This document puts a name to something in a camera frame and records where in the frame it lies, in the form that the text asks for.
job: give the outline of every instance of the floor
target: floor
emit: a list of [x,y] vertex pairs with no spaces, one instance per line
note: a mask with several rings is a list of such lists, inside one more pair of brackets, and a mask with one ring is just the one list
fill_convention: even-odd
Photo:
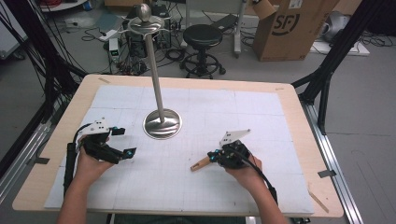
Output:
[[[101,20],[103,9],[90,15]],[[247,19],[246,26],[255,19]],[[114,20],[113,27],[120,25]],[[76,60],[89,72],[106,70],[108,65],[103,43],[82,41],[83,29],[62,34],[65,45]],[[396,223],[396,48],[368,45],[369,57],[347,56],[336,70],[330,89],[326,130],[344,177],[359,208],[364,223]],[[324,55],[309,53],[304,61],[261,63],[250,47],[242,45],[238,59],[233,56],[233,37],[225,35],[223,42],[211,51],[227,69],[214,79],[291,83],[315,71]],[[163,57],[159,50],[158,60]],[[158,65],[169,63],[167,59]],[[184,77],[178,63],[161,66],[160,77]],[[0,158],[41,106],[43,91],[28,60],[0,61]],[[24,178],[26,166],[13,190],[0,204],[2,223],[53,223],[56,213],[13,211],[12,201]],[[105,223],[105,215],[89,214],[88,223]],[[312,218],[312,223],[344,224],[340,218]]]

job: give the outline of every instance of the metal pole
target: metal pole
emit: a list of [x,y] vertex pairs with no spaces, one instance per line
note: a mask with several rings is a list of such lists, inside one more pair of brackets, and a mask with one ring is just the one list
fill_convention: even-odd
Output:
[[148,60],[152,74],[152,85],[154,87],[155,100],[157,101],[158,114],[160,116],[161,123],[164,123],[165,118],[163,115],[163,98],[161,97],[160,80],[158,79],[157,64],[155,63],[152,35],[147,34],[145,38],[146,49],[148,51]]

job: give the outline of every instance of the black pole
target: black pole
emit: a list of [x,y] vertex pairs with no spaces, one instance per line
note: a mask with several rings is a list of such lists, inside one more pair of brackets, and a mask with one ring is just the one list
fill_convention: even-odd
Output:
[[356,9],[354,15],[351,17],[349,23],[346,25],[344,31],[335,41],[332,49],[323,60],[320,67],[314,73],[291,83],[294,88],[298,88],[308,83],[308,86],[301,94],[299,94],[299,97],[301,101],[309,105],[312,105],[315,102],[315,98],[321,92],[318,126],[322,134],[326,134],[326,109],[332,75],[334,74],[335,69],[337,69],[340,63],[347,56],[350,49],[358,41],[361,34],[364,32],[364,29],[387,1],[388,0],[363,0]]

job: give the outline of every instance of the metal knob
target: metal knob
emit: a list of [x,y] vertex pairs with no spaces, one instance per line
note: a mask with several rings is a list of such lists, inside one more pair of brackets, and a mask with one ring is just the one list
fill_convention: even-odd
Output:
[[140,4],[140,8],[137,10],[137,17],[139,17],[141,21],[149,21],[151,9],[147,4]]

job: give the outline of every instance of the metal stand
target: metal stand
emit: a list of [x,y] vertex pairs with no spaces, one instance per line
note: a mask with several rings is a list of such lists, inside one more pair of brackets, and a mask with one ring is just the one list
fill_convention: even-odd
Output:
[[155,63],[152,34],[163,29],[164,22],[159,17],[151,16],[149,6],[146,4],[140,5],[137,14],[139,16],[138,18],[129,21],[128,29],[135,34],[142,35],[145,39],[151,67],[152,85],[158,107],[158,110],[149,113],[143,120],[143,129],[148,136],[154,139],[168,139],[180,131],[182,120],[177,112],[163,108],[163,98],[161,97],[160,80],[158,79],[157,65]]
[[313,105],[321,92],[318,126],[322,134],[326,134],[325,119],[332,74],[386,1],[388,0],[363,0],[320,67],[314,73],[291,83],[297,88],[309,82],[304,92],[299,94],[300,100],[308,105]]

